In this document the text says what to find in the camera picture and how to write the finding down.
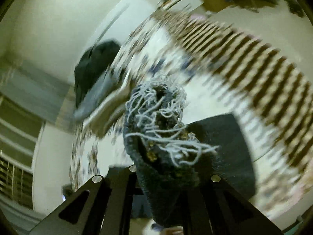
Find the dark green clothes pile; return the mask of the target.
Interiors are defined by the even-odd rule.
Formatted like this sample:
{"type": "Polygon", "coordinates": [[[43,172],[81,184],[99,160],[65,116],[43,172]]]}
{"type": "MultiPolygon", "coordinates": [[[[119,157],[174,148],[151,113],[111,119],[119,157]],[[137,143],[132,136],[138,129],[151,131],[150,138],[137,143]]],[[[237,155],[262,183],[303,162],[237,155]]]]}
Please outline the dark green clothes pile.
{"type": "Polygon", "coordinates": [[[79,107],[87,92],[114,61],[121,46],[113,40],[89,48],[75,67],[75,105],[79,107]]]}

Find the folded dark grey garment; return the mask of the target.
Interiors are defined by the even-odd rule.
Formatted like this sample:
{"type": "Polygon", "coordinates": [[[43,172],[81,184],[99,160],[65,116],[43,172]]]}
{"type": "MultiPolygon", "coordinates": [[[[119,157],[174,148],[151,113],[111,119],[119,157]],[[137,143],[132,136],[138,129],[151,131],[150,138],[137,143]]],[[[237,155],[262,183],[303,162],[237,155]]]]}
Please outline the folded dark grey garment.
{"type": "Polygon", "coordinates": [[[97,79],[87,92],[73,114],[74,121],[83,121],[115,90],[118,90],[124,82],[128,83],[130,72],[121,71],[120,74],[107,69],[97,79]]]}

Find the dark denim pants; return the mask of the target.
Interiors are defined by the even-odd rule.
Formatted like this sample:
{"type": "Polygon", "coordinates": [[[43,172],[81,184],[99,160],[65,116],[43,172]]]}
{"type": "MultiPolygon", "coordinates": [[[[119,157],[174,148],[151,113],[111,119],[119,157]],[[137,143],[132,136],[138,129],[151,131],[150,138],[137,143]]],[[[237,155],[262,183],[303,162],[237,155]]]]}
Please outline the dark denim pants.
{"type": "Polygon", "coordinates": [[[165,75],[132,90],[126,102],[123,139],[154,221],[181,226],[200,189],[218,175],[246,200],[256,177],[245,138],[232,114],[182,121],[186,92],[165,75]]]}

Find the floral fleece blanket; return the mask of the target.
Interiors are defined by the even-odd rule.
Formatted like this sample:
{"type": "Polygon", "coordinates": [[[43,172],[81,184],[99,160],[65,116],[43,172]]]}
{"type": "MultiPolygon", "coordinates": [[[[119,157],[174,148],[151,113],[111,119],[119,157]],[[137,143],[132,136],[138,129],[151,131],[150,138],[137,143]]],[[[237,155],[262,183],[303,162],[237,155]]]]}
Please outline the floral fleece blanket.
{"type": "Polygon", "coordinates": [[[130,163],[121,135],[126,96],[133,86],[162,72],[186,91],[184,123],[223,113],[234,114],[256,172],[257,193],[253,202],[269,218],[277,218],[312,192],[312,165],[302,174],[282,164],[275,166],[277,157],[261,147],[256,135],[244,127],[236,109],[214,93],[213,85],[206,85],[208,72],[186,70],[188,60],[187,53],[153,16],[131,33],[110,67],[114,73],[130,72],[128,83],[124,82],[104,99],[75,129],[69,174],[73,188],[78,189],[96,173],[108,172],[110,162],[106,153],[115,156],[113,164],[130,163]]]}

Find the brown checkered blanket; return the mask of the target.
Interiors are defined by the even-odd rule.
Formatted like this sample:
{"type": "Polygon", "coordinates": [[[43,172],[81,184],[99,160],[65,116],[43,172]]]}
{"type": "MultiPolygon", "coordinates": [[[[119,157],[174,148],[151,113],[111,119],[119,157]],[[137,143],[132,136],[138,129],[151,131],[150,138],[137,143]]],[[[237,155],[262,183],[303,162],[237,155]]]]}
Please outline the brown checkered blanket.
{"type": "Polygon", "coordinates": [[[312,84],[280,51],[231,25],[158,10],[153,17],[189,58],[208,72],[206,85],[238,112],[261,147],[304,173],[312,165],[312,84]]]}

